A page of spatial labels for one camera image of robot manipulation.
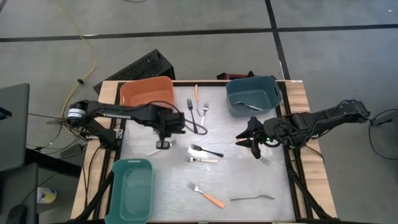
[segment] utensil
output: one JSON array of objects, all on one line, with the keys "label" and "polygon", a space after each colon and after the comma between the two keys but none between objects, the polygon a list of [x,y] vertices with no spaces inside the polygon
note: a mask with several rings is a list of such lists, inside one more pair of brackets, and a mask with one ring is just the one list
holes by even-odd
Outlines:
[{"label": "utensil", "polygon": [[198,128],[197,128],[197,124],[195,123],[195,120],[193,119],[193,113],[192,113],[192,100],[191,99],[187,99],[187,103],[188,103],[188,109],[191,111],[191,115],[192,115],[192,123],[193,123],[193,132],[195,134],[198,134]]},{"label": "utensil", "polygon": [[201,117],[201,121],[200,121],[200,125],[204,125],[205,124],[205,118],[206,118],[206,112],[209,110],[209,103],[205,103],[204,107],[203,107],[203,115]]},{"label": "utensil", "polygon": [[199,114],[199,116],[201,116],[200,112],[199,112],[199,94],[198,94],[198,85],[195,85],[195,98],[197,99],[197,112]]},{"label": "utensil", "polygon": [[259,197],[266,197],[266,198],[275,200],[273,197],[270,197],[270,196],[268,196],[268,195],[258,195],[257,197],[232,198],[232,199],[230,199],[230,201],[233,201],[233,200],[243,200],[243,199],[255,199],[255,198],[259,198]]},{"label": "utensil", "polygon": [[213,202],[214,204],[216,204],[217,206],[219,206],[220,208],[224,208],[224,204],[222,202],[220,202],[219,200],[213,198],[212,196],[204,193],[203,191],[199,190],[198,186],[196,186],[195,184],[193,184],[192,182],[188,182],[187,186],[189,189],[199,192],[201,194],[203,194],[208,200],[211,200],[211,202]]},{"label": "utensil", "polygon": [[242,101],[235,102],[234,104],[235,104],[235,105],[243,105],[243,106],[247,106],[248,108],[250,108],[250,109],[254,109],[254,110],[256,110],[256,111],[262,111],[262,109],[261,109],[261,108],[258,108],[257,106],[247,105],[247,104],[243,103]]},{"label": "utensil", "polygon": [[191,144],[191,149],[196,150],[196,151],[205,151],[205,152],[208,152],[208,153],[212,153],[213,155],[216,155],[216,156],[221,157],[221,158],[224,157],[224,155],[221,154],[221,153],[207,151],[206,149],[203,149],[202,147],[197,146],[195,144]]},{"label": "utensil", "polygon": [[197,159],[197,158],[194,158],[194,157],[189,157],[189,162],[196,162],[196,161],[214,163],[214,164],[218,163],[218,160],[216,160],[216,159]]}]

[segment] metal spoon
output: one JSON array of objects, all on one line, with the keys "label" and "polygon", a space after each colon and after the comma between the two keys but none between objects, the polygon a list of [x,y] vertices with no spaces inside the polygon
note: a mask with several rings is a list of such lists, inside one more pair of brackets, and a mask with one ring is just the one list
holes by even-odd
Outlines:
[{"label": "metal spoon", "polygon": [[247,105],[247,104],[243,103],[242,101],[235,102],[234,104],[235,104],[235,105],[243,105],[243,106],[247,106],[248,108],[250,108],[250,109],[254,109],[254,110],[256,110],[256,111],[262,111],[262,109],[261,109],[261,108],[258,108],[257,106]]}]

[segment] orange bin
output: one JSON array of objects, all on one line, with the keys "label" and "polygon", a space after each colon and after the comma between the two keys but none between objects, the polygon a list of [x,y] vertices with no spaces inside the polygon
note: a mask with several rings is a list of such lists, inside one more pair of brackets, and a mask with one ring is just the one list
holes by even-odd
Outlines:
[{"label": "orange bin", "polygon": [[[173,82],[169,77],[146,78],[128,82],[120,89],[120,104],[140,106],[152,101],[166,101],[174,105]],[[158,106],[173,108],[167,103],[154,103]]]}]

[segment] teal plastic bin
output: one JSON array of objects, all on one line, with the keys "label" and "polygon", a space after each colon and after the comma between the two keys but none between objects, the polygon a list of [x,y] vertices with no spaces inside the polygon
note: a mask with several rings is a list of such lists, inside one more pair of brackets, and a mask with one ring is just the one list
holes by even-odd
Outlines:
[{"label": "teal plastic bin", "polygon": [[[228,111],[232,116],[254,116],[267,113],[280,104],[282,97],[279,87],[272,77],[251,77],[232,80],[226,85]],[[244,105],[243,102],[262,109],[256,111]]]},{"label": "teal plastic bin", "polygon": [[114,182],[106,224],[146,223],[152,214],[154,171],[146,159],[114,163]]}]

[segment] concrete floor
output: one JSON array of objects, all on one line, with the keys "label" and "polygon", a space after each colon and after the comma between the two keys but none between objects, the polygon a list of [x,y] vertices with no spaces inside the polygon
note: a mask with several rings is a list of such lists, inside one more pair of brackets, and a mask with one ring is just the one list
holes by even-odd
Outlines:
[{"label": "concrete floor", "polygon": [[[176,30],[270,28],[264,1],[107,0],[63,1],[84,34]],[[355,26],[398,23],[398,3],[376,0],[272,0],[278,27]],[[0,12],[0,38],[76,35],[55,1],[9,0]],[[291,79],[304,80],[313,111],[343,99],[362,100],[376,113],[398,108],[396,29],[280,33]],[[153,49],[174,65],[177,79],[215,79],[221,72],[282,78],[271,33],[190,35],[91,40],[98,67],[72,101],[95,100],[92,86]],[[32,113],[59,116],[63,102],[92,66],[80,40],[1,42],[0,87],[30,83]],[[29,117],[28,143],[46,145],[57,131],[47,119]],[[372,152],[367,124],[346,124],[320,140],[337,214],[344,220],[396,223],[398,163]],[[374,132],[375,146],[398,157],[396,130]],[[67,145],[67,133],[53,147]],[[79,164],[81,158],[72,162]],[[46,172],[40,178],[45,179]],[[77,180],[56,175],[47,186],[62,195],[40,223],[64,222]]]}]

